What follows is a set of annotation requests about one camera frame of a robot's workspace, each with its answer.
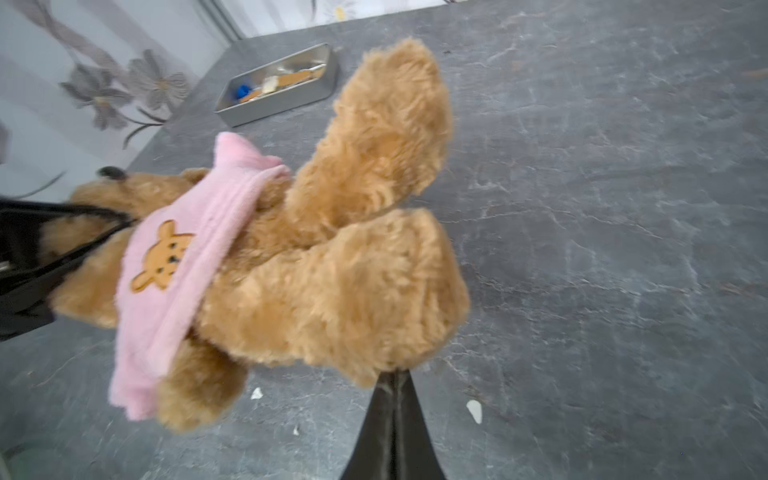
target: black nose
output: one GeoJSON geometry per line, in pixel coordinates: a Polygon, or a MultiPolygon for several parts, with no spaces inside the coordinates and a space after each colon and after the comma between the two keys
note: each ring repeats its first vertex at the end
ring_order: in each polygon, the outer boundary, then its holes
{"type": "Polygon", "coordinates": [[[96,170],[96,174],[99,177],[108,178],[109,180],[116,180],[120,182],[128,178],[128,174],[125,173],[125,170],[117,167],[99,168],[98,170],[96,170]]]}

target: embroidered bear face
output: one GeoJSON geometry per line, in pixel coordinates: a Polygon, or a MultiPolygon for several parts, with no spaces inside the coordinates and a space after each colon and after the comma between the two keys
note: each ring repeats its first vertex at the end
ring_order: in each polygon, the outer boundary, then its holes
{"type": "Polygon", "coordinates": [[[179,267],[184,252],[194,238],[192,233],[176,235],[176,222],[167,220],[157,229],[157,243],[144,255],[144,271],[131,281],[131,291],[139,293],[153,283],[165,290],[179,267]]]}

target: rectangular container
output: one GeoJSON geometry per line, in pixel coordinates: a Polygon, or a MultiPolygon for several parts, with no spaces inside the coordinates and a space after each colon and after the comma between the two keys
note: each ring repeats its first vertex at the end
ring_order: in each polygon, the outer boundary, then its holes
{"type": "Polygon", "coordinates": [[[338,72],[339,61],[330,45],[327,43],[316,45],[239,74],[229,80],[216,102],[214,111],[230,127],[246,124],[249,121],[268,117],[328,97],[333,93],[338,72]],[[242,104],[235,97],[235,92],[241,85],[248,85],[253,90],[261,86],[267,77],[292,73],[317,65],[326,66],[325,71],[318,78],[266,94],[242,104]]]}

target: gray marble tabletop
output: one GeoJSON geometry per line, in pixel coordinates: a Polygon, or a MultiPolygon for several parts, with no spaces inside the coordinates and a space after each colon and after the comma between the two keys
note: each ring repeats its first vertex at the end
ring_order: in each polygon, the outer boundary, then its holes
{"type": "MultiPolygon", "coordinates": [[[[767,25],[760,1],[478,0],[254,38],[132,168],[208,165],[242,71],[329,42],[344,82],[365,50],[421,38],[457,128],[412,205],[443,222],[473,300],[414,372],[446,475],[768,478],[767,25]]],[[[331,101],[237,131],[295,169],[331,101]]],[[[26,445],[31,478],[334,479],[370,396],[257,367],[261,399],[171,435],[108,406],[113,350],[65,319],[0,345],[0,450],[26,445]]]]}

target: pink fleece sweater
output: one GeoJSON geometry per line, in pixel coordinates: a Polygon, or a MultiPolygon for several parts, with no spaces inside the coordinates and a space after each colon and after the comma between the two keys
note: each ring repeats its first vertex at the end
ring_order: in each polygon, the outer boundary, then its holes
{"type": "Polygon", "coordinates": [[[115,296],[120,322],[110,403],[131,420],[154,414],[167,375],[221,260],[253,212],[264,184],[290,171],[240,135],[216,139],[214,168],[136,228],[115,296]]]}

